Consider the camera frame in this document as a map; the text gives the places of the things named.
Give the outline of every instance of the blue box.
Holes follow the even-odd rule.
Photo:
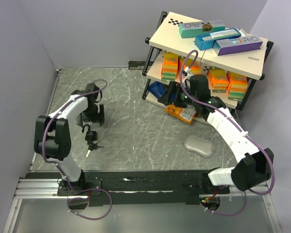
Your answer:
[[[225,29],[223,31],[198,35],[195,44],[199,50],[207,50],[213,47],[216,40],[233,39],[241,36],[236,28]]]

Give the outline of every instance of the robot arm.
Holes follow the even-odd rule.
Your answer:
[[[45,127],[56,114],[55,118],[48,132],[55,131],[55,136],[47,135],[46,138],[46,157],[50,162],[54,162],[58,166],[59,172],[62,174],[62,179],[69,180],[75,189],[82,190],[85,188],[85,177],[83,171],[77,166],[73,160],[71,150],[71,138],[69,126],[76,118],[85,118],[91,122],[104,122],[103,105],[100,108],[95,104],[97,95],[89,95],[80,97],[81,94],[97,90],[98,87],[94,84],[88,84],[84,91],[74,91],[68,102],[74,100],[66,107],[63,112],[59,112],[63,108],[61,106],[57,111],[48,116],[39,116],[35,127],[34,151],[42,154],[42,141]]]
[[[186,69],[186,73],[186,79],[190,80],[190,87],[186,87],[187,92],[196,100],[214,106],[226,116],[213,108],[192,102],[189,98],[186,98],[186,94],[179,84],[170,88],[176,95],[172,104],[177,107],[194,106],[196,112],[213,126],[226,141],[238,162],[235,167],[217,168],[210,171],[208,173],[209,182],[213,186],[234,185],[239,190],[245,191],[270,179],[270,166],[265,156],[257,146],[246,138],[248,132],[242,130],[222,100],[210,95],[207,77],[205,75],[192,75],[188,69]],[[272,151],[267,148],[265,152],[273,162]]]
[[[220,110],[237,124],[227,108],[220,108]],[[235,167],[218,168],[211,171],[208,177],[212,185],[235,185],[239,190],[245,191],[270,179],[269,164],[259,149],[245,138],[248,132],[240,132],[226,117],[216,110],[209,113],[207,122],[226,141],[238,162]],[[267,148],[265,152],[273,162],[274,155],[272,151]]]

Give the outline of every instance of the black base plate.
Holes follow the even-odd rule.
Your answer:
[[[214,194],[207,174],[210,170],[151,170],[151,171],[86,171],[88,188],[108,191],[113,204],[186,203],[199,204],[199,195]],[[57,172],[29,172],[27,179],[60,178]],[[219,194],[229,194],[229,188],[220,189]],[[59,196],[87,196],[74,194],[68,188],[59,188]],[[89,206],[110,203],[106,194],[92,191]]]

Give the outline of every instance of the white wall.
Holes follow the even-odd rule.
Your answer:
[[[291,0],[268,0],[251,33],[275,44],[241,121],[263,147],[274,152],[272,192],[283,231],[291,233]]]
[[[162,11],[250,31],[267,0],[19,0],[55,67],[127,67]]]
[[[56,70],[17,0],[0,0],[0,232],[33,156]]]

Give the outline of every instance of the wire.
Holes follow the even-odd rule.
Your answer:
[[[211,200],[212,198],[214,198],[219,193],[219,190],[220,188],[218,188],[217,191],[215,191],[212,197],[206,198],[206,200]]]
[[[212,109],[218,111],[219,113],[221,113],[224,117],[226,117],[226,119],[228,119],[228,121],[230,121],[230,122],[231,122],[231,123],[236,127],[236,129],[238,129],[240,132],[242,132],[243,130],[242,130],[242,129],[237,125],[237,123],[235,123],[232,119],[230,119],[229,117],[227,117],[227,115],[226,115],[224,112],[222,112],[220,109],[218,109],[218,108],[216,108],[216,107],[214,107],[214,106],[212,106],[212,105],[210,105],[210,104],[207,104],[207,103],[204,103],[204,102],[201,102],[201,101],[196,100],[194,97],[192,97],[192,96],[191,96],[191,95],[190,95],[190,94],[185,90],[185,87],[184,87],[183,82],[182,82],[182,73],[183,73],[184,65],[186,64],[186,62],[187,62],[188,58],[190,57],[190,55],[191,55],[192,53],[194,53],[194,52],[196,53],[196,55],[195,55],[195,58],[193,59],[192,63],[190,64],[189,68],[192,67],[192,65],[194,64],[194,62],[196,61],[196,59],[197,59],[197,57],[198,57],[198,51],[197,51],[197,50],[192,50],[191,52],[189,52],[188,55],[185,57],[185,59],[184,59],[184,61],[183,61],[183,63],[182,63],[182,66],[181,66],[179,79],[180,79],[180,86],[181,86],[183,92],[184,92],[184,93],[187,95],[187,97],[189,97],[193,102],[196,102],[196,103],[198,103],[198,104],[201,104],[201,105],[207,106],[207,107],[212,108]],[[265,152],[265,150],[264,150],[264,149],[263,149],[263,148],[262,148],[258,143],[256,143],[254,140],[252,140],[251,137],[249,137],[249,136],[245,136],[245,138],[248,139],[248,140],[249,140],[253,145],[255,145],[255,146],[259,149],[259,151],[261,151],[261,152],[263,153],[263,155],[265,156],[265,158],[266,158],[266,160],[267,160],[267,162],[268,162],[268,164],[269,164],[269,166],[270,166],[271,177],[272,177],[272,181],[271,181],[270,187],[268,188],[267,191],[260,193],[260,192],[256,192],[256,191],[254,191],[254,190],[252,190],[252,189],[249,189],[249,190],[250,190],[252,193],[257,194],[257,195],[267,195],[267,194],[269,194],[269,193],[272,191],[272,189],[273,189],[273,187],[274,187],[274,184],[275,184],[275,172],[274,172],[273,163],[272,163],[270,157],[268,156],[268,154]]]
[[[63,180],[63,179],[61,179],[61,178],[58,178],[58,179],[57,179],[57,184],[58,184],[58,185],[60,185],[60,183],[58,183],[59,180]]]
[[[83,193],[83,192],[90,192],[90,191],[101,191],[101,192],[104,192],[107,194],[107,196],[109,197],[110,199],[110,207],[108,209],[108,211],[101,217],[98,217],[98,218],[90,218],[90,217],[86,217],[84,215],[80,215],[79,213],[76,213],[75,211],[71,210],[70,207],[69,207],[69,203],[72,201],[72,200],[84,200],[85,198],[73,198],[73,199],[70,199],[68,202],[67,202],[67,207],[68,207],[68,212],[72,212],[73,214],[79,216],[79,217],[82,217],[82,218],[85,218],[85,219],[88,219],[88,220],[99,220],[99,219],[102,219],[104,218],[105,216],[107,216],[111,209],[112,209],[112,198],[110,196],[110,194],[106,191],[106,190],[103,190],[101,188],[89,188],[89,189],[85,189],[85,190],[76,190],[72,184],[71,184],[71,181],[69,180],[69,178],[66,176],[65,172],[62,170],[62,168],[59,166],[59,164],[55,161],[49,161],[47,160],[47,157],[46,157],[46,152],[45,152],[45,141],[46,141],[46,138],[47,138],[47,135],[48,135],[48,131],[49,131],[49,128],[52,124],[52,122],[59,116],[59,114],[61,114],[68,106],[70,106],[70,104],[72,104],[74,101],[82,98],[82,97],[85,97],[85,96],[88,96],[88,95],[93,95],[93,94],[96,94],[98,92],[101,92],[103,91],[106,87],[107,87],[107,81],[104,80],[104,79],[98,79],[98,80],[95,80],[93,83],[96,83],[96,82],[101,82],[103,81],[105,83],[105,85],[99,89],[99,90],[96,90],[96,91],[92,91],[92,92],[88,92],[88,93],[84,93],[84,94],[81,94],[77,97],[75,97],[74,99],[68,101],[63,107],[61,107],[61,109],[49,120],[48,124],[46,125],[45,127],[45,130],[44,130],[44,134],[43,134],[43,140],[42,140],[42,157],[44,159],[44,162],[48,163],[48,164],[55,164],[57,169],[59,170],[59,172],[61,173],[62,177],[65,177],[65,180],[67,181],[70,189],[72,192],[75,192],[75,193]]]
[[[232,213],[232,214],[226,214],[226,213],[221,213],[221,212],[217,212],[217,211],[212,211],[212,210],[209,210],[208,208],[206,208],[203,205],[201,205],[201,206],[204,208],[205,211],[207,211],[209,213],[212,213],[214,215],[221,215],[221,216],[227,216],[227,217],[236,216],[236,215],[241,214],[245,210],[245,208],[247,206],[247,194],[245,192],[243,194],[244,194],[244,204],[243,204],[243,207],[239,211],[237,211],[235,213]]]

